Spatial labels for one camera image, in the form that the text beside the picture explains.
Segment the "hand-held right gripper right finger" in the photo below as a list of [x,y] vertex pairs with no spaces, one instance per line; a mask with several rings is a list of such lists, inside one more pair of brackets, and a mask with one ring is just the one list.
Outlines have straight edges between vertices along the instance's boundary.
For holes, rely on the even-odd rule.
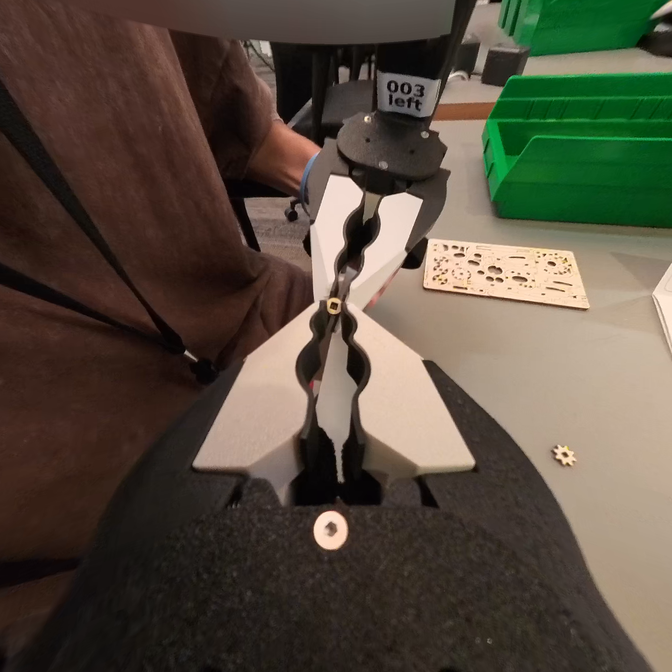
[[427,362],[357,307],[342,310],[342,338],[356,385],[342,452],[346,481],[471,471],[475,458]]

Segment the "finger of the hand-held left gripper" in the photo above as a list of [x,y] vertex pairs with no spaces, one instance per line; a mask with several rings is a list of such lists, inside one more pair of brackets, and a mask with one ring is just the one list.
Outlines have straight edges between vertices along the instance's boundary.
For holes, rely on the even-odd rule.
[[365,227],[363,226],[364,192],[351,178],[330,175],[310,225],[310,254],[313,273],[313,298],[326,300],[342,266],[354,269],[349,286],[349,301],[367,304],[366,291],[357,277],[364,266]]
[[407,256],[408,241],[423,201],[416,196],[385,196],[373,216],[372,240],[348,253],[339,272],[339,298],[368,306],[378,298]]

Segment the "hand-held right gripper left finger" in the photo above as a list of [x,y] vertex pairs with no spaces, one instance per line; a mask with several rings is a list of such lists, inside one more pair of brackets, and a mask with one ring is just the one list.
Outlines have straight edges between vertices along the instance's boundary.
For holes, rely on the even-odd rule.
[[300,437],[315,410],[323,338],[324,305],[313,304],[245,358],[194,470],[264,479],[289,503],[291,483],[306,466]]

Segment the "person's left forearm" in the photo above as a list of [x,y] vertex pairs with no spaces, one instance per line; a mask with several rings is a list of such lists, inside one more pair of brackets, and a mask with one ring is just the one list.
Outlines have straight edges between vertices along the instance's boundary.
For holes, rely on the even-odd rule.
[[245,177],[281,191],[303,197],[307,176],[321,148],[281,120],[274,120],[264,140],[251,157]]

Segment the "grey desk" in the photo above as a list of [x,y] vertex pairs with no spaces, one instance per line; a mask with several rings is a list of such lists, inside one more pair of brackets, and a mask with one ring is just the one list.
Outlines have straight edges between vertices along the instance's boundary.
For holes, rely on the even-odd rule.
[[[401,271],[374,319],[447,372],[516,441],[565,511],[603,596],[656,671],[671,670],[671,352],[652,293],[671,232],[501,220],[481,135],[500,89],[451,84],[433,128],[448,201],[432,235],[574,252],[586,311],[463,297]],[[551,449],[576,453],[563,467]]]

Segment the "blue wristband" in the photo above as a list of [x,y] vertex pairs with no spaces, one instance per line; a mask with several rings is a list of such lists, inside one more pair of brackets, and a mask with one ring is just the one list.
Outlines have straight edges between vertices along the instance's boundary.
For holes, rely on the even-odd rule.
[[300,203],[300,206],[302,207],[304,213],[307,214],[307,216],[310,215],[308,180],[309,180],[310,173],[311,173],[311,170],[313,168],[313,165],[315,164],[315,160],[318,158],[320,153],[321,152],[318,151],[313,156],[310,157],[310,159],[306,163],[306,166],[304,168],[304,171],[302,173],[302,177],[301,177],[301,180],[300,180],[300,186],[299,186],[299,191],[298,191],[298,202]]

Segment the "black box device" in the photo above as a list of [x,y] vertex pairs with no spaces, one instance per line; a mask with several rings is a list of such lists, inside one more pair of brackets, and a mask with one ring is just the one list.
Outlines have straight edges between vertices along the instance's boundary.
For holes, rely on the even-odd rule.
[[491,47],[481,73],[481,83],[494,87],[505,87],[512,77],[522,75],[530,49],[524,46],[498,45]]

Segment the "green plastic bin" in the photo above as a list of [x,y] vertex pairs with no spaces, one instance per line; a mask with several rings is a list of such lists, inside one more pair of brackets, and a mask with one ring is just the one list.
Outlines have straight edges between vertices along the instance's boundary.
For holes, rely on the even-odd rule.
[[483,135],[501,218],[671,228],[671,73],[515,76]]
[[530,56],[634,48],[666,1],[502,1],[498,25]]

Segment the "person in brown shirt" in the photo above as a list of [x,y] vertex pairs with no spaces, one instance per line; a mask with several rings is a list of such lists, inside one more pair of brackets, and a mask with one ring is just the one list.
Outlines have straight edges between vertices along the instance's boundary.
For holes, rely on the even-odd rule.
[[[1,83],[195,357],[226,368],[311,303],[305,272],[245,244],[226,189],[280,120],[239,40],[2,1]],[[202,388],[185,357],[1,287],[1,667]]]

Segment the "plywood parts sheet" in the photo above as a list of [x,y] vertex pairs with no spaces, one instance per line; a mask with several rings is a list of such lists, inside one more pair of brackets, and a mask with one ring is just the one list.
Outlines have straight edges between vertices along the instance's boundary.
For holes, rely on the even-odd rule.
[[589,301],[570,251],[430,239],[425,290],[586,310]]

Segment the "white instruction leaflet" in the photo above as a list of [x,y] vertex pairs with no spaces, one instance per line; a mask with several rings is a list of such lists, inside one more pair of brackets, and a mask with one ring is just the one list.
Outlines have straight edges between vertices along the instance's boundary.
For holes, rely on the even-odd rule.
[[669,351],[672,348],[671,340],[671,276],[672,266],[669,265],[665,274],[656,285],[652,300],[656,308],[660,325],[667,342]]

